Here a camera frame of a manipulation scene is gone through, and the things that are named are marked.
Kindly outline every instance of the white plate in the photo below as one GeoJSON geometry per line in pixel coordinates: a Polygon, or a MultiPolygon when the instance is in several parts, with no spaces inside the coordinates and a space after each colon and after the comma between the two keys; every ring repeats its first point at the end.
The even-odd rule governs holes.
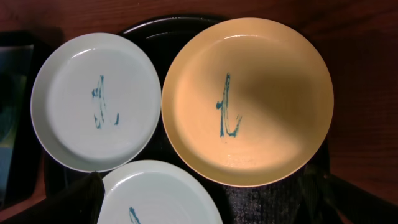
{"type": "Polygon", "coordinates": [[[103,182],[98,224],[222,223],[199,182],[166,162],[132,162],[112,171],[103,182]]]}
{"type": "Polygon", "coordinates": [[[147,55],[113,34],[68,41],[44,63],[31,116],[46,151],[82,172],[107,171],[135,157],[160,115],[160,83],[147,55]]]}

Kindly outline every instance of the blue brushstroke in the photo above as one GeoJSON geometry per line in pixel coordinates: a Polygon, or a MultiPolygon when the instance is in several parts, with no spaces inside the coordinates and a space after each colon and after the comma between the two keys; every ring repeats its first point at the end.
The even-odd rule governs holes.
{"type": "Polygon", "coordinates": [[[225,130],[228,136],[236,137],[236,134],[238,133],[239,130],[239,125],[241,124],[242,116],[239,117],[239,115],[236,117],[238,120],[238,123],[236,124],[236,127],[234,131],[230,131],[229,129],[229,123],[228,123],[228,92],[229,92],[229,83],[231,81],[231,75],[229,73],[226,74],[226,81],[225,81],[225,86],[224,86],[224,92],[223,92],[223,100],[221,102],[217,101],[216,108],[221,109],[221,131],[220,131],[220,137],[224,136],[224,125],[225,125],[225,130]]]}
{"type": "MultiPolygon", "coordinates": [[[[105,123],[105,113],[104,111],[106,111],[106,103],[105,103],[105,92],[104,92],[104,76],[100,75],[100,80],[98,81],[97,84],[97,88],[95,88],[92,92],[91,95],[93,97],[93,101],[94,98],[98,98],[99,99],[99,113],[101,115],[101,119],[98,119],[95,114],[94,114],[94,122],[95,122],[95,126],[97,129],[101,129],[102,125],[105,123]]],[[[118,125],[119,124],[119,113],[116,116],[116,122],[114,123],[114,125],[118,125]]]]}
{"type": "Polygon", "coordinates": [[[134,209],[132,207],[130,207],[130,220],[133,224],[140,224],[139,219],[136,215],[136,212],[134,211],[134,209]]]}
{"type": "Polygon", "coordinates": [[[118,124],[119,124],[119,113],[118,113],[118,115],[116,117],[116,122],[113,125],[118,125],[118,124]]]}

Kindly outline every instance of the yellow plate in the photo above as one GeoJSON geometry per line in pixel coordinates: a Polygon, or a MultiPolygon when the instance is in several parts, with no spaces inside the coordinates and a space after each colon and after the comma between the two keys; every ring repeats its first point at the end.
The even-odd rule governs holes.
{"type": "Polygon", "coordinates": [[[221,184],[287,177],[320,147],[333,114],[328,69],[314,46],[278,22],[212,26],[177,55],[162,117],[179,156],[221,184]]]}

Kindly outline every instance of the black lacquer tray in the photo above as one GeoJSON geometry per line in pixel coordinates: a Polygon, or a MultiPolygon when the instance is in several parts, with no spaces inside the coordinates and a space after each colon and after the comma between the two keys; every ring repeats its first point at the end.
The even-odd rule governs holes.
{"type": "MultiPolygon", "coordinates": [[[[163,86],[170,64],[182,47],[202,30],[223,20],[225,18],[200,15],[158,17],[132,26],[119,35],[137,44],[148,55],[163,86]]],[[[298,178],[303,175],[303,169],[262,187],[238,188],[214,183],[191,170],[178,157],[166,136],[161,118],[149,144],[132,161],[142,159],[169,162],[194,176],[216,203],[224,223],[292,223],[296,220],[302,201],[298,178]]],[[[328,170],[326,142],[309,163],[328,170]]],[[[46,154],[45,188],[48,197],[86,175],[58,164],[46,154]]]]}

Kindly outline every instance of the wooden surface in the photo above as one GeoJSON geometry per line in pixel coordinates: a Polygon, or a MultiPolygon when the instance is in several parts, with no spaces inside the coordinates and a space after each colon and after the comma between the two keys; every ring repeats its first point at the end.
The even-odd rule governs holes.
{"type": "Polygon", "coordinates": [[[37,182],[33,194],[25,201],[18,203],[12,207],[9,207],[0,212],[0,222],[8,219],[9,217],[22,212],[23,210],[41,202],[45,199],[45,189],[44,189],[44,173],[43,173],[43,158],[40,162],[40,167],[38,170],[37,182]]]}
{"type": "Polygon", "coordinates": [[[335,91],[332,173],[398,205],[396,0],[0,0],[0,31],[31,30],[56,47],[175,13],[272,19],[307,37],[335,91]]]}

